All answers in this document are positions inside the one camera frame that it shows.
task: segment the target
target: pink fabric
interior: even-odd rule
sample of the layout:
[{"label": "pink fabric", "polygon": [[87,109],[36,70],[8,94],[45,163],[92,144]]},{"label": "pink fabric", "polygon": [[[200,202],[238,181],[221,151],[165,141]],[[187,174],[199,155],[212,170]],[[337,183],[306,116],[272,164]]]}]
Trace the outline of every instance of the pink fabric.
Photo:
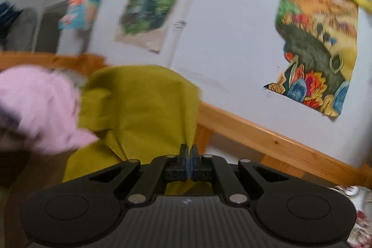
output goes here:
[{"label": "pink fabric", "polygon": [[34,152],[53,155],[98,140],[77,128],[79,102],[79,91],[58,72],[22,65],[0,73],[0,105],[21,117],[18,129]]}]

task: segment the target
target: pink cloth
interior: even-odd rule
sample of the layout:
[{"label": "pink cloth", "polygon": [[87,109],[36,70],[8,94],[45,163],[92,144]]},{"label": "pink cloth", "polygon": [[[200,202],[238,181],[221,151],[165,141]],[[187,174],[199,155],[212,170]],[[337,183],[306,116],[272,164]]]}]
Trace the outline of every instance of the pink cloth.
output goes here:
[{"label": "pink cloth", "polygon": [[21,118],[25,146],[42,154],[85,147],[98,140],[77,128],[79,91],[58,72],[22,65],[0,73],[0,105]]}]

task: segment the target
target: wooden bed frame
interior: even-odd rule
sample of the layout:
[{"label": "wooden bed frame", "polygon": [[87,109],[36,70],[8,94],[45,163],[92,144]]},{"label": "wooden bed frame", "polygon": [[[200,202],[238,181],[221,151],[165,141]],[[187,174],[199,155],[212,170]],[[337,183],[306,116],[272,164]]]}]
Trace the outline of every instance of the wooden bed frame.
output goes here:
[{"label": "wooden bed frame", "polygon": [[[70,57],[50,53],[1,53],[1,70],[20,64],[36,64],[48,69],[73,69],[85,76],[107,66],[103,57],[93,54]],[[360,169],[354,168],[237,115],[202,103],[195,135],[195,143],[201,154],[213,133],[263,153],[262,164],[296,177],[302,178],[308,172],[339,185],[372,187],[372,168],[367,165]]]}]

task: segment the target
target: ribbed gray panel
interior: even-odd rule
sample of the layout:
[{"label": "ribbed gray panel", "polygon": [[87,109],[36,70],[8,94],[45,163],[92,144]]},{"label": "ribbed gray panel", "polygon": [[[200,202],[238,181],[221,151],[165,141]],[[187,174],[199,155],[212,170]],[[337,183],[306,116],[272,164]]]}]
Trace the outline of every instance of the ribbed gray panel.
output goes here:
[{"label": "ribbed gray panel", "polygon": [[[157,197],[132,208],[108,236],[81,248],[289,248],[262,231],[248,210],[217,196]],[[347,248],[346,243],[327,246]],[[28,248],[46,248],[30,244]]]}]

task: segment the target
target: olive yellow fabric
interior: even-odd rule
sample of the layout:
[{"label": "olive yellow fabric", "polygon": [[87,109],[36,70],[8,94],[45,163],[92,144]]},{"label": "olive yellow fabric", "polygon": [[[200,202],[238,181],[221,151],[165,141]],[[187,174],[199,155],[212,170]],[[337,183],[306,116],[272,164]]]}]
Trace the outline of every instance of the olive yellow fabric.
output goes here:
[{"label": "olive yellow fabric", "polygon": [[[178,154],[181,143],[193,143],[199,102],[198,88],[167,68],[113,66],[95,72],[81,96],[80,126],[100,140],[70,156],[63,181],[127,159],[148,164]],[[173,184],[168,194],[179,188]]]}]

